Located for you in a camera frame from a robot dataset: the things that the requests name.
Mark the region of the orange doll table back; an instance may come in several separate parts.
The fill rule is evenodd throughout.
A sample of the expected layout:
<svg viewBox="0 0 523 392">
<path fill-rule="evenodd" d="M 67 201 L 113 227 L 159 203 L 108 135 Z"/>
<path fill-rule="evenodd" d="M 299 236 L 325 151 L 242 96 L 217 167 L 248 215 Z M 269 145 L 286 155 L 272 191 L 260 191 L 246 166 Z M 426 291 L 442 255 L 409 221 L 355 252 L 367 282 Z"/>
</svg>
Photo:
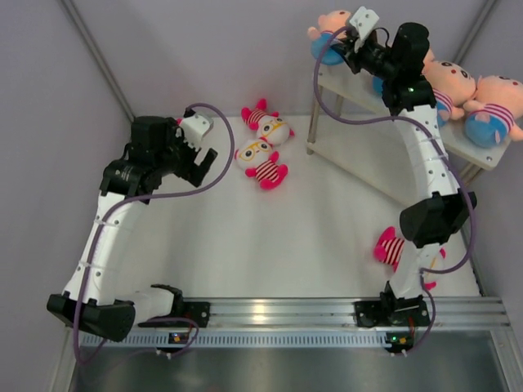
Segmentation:
<svg viewBox="0 0 523 392">
<path fill-rule="evenodd" d="M 311 26 L 307 30 L 307 36 L 311 40 L 311 55 L 315 60 L 319 58 L 325 43 L 338 29 L 346 25 L 350 17 L 351 13 L 347 10 L 331 11 L 319 16 L 318 27 Z M 321 60 L 323 65 L 329 66 L 339 65 L 342 62 L 343 58 L 330 48 L 326 50 Z"/>
</svg>

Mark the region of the white doll glasses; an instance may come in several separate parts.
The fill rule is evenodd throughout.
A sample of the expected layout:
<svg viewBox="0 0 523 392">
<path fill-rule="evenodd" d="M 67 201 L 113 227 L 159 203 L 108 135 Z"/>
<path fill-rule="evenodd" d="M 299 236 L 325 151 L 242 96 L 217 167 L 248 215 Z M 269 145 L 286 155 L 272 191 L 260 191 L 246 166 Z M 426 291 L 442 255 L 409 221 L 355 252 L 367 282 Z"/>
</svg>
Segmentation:
<svg viewBox="0 0 523 392">
<path fill-rule="evenodd" d="M 265 137 L 246 140 L 235 151 L 234 160 L 244 175 L 256 180 L 262 190 L 276 189 L 288 174 L 288 166 L 279 163 L 279 152 Z"/>
</svg>

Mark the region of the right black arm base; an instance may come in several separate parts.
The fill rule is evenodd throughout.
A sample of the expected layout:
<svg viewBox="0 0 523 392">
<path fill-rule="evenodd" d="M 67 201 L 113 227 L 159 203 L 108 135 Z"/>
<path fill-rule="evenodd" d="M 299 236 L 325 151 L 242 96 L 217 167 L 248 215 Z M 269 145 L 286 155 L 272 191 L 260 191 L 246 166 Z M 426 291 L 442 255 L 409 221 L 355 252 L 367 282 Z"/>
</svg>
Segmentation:
<svg viewBox="0 0 523 392">
<path fill-rule="evenodd" d="M 427 327 L 430 317 L 422 298 L 385 301 L 358 301 L 355 303 L 358 327 Z"/>
</svg>

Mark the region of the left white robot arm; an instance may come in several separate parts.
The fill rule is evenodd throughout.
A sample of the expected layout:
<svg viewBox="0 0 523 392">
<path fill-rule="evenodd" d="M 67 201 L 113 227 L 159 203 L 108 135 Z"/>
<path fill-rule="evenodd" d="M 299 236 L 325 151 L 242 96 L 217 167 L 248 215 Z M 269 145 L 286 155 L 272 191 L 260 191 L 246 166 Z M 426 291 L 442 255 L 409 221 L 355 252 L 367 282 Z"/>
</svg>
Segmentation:
<svg viewBox="0 0 523 392">
<path fill-rule="evenodd" d="M 119 299 L 115 283 L 128 239 L 148 197 L 162 179 L 175 175 L 194 187 L 202 184 L 217 151 L 195 160 L 203 138 L 212 130 L 207 115 L 190 112 L 174 119 L 136 118 L 123 155 L 103 171 L 92 231 L 73 276 L 60 294 L 52 294 L 47 310 L 66 326 L 110 341 L 122 341 L 136 325 L 176 326 L 186 315 L 181 290 L 153 284 Z"/>
</svg>

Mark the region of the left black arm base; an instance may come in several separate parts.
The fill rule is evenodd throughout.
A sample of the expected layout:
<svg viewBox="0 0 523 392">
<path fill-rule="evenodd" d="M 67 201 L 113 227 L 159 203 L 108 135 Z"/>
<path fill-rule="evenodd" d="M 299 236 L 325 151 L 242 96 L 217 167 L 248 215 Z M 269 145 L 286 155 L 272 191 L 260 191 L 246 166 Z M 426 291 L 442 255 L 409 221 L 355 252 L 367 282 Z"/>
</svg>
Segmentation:
<svg viewBox="0 0 523 392">
<path fill-rule="evenodd" d="M 158 316 L 152 321 L 139 323 L 139 327 L 190 327 L 185 321 L 174 321 L 174 318 L 190 319 L 199 327 L 206 327 L 210 318 L 210 303 L 205 301 L 178 302 L 165 316 Z"/>
</svg>

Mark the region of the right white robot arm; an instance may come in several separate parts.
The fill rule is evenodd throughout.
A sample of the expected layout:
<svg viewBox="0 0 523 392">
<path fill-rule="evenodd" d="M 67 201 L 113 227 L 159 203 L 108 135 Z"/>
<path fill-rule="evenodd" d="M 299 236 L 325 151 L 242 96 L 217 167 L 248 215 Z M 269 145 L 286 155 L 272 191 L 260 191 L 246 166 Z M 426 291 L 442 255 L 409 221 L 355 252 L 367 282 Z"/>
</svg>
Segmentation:
<svg viewBox="0 0 523 392">
<path fill-rule="evenodd" d="M 385 47 L 373 36 L 374 26 L 362 20 L 347 23 L 332 48 L 353 73 L 366 70 L 383 81 L 382 100 L 407 148 L 417 196 L 400 213 L 405 242 L 398 267 L 377 300 L 355 303 L 356 322 L 360 327 L 425 327 L 429 315 L 422 278 L 443 245 L 472 218 L 476 196 L 452 172 L 440 139 L 436 98 L 422 73 L 427 28 L 404 23 Z"/>
</svg>

